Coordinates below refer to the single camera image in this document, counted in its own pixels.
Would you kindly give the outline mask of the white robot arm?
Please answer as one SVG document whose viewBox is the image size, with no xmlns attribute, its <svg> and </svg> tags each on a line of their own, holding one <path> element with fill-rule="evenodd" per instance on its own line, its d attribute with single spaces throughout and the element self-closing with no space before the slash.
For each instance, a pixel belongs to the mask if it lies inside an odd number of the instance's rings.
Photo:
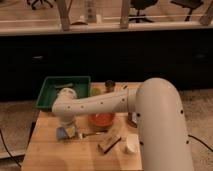
<svg viewBox="0 0 213 171">
<path fill-rule="evenodd" d="M 64 124 L 77 115 L 134 113 L 144 171 L 194 171 L 182 101 L 165 79 L 150 78 L 135 89 L 80 99 L 60 92 L 52 112 Z"/>
</svg>

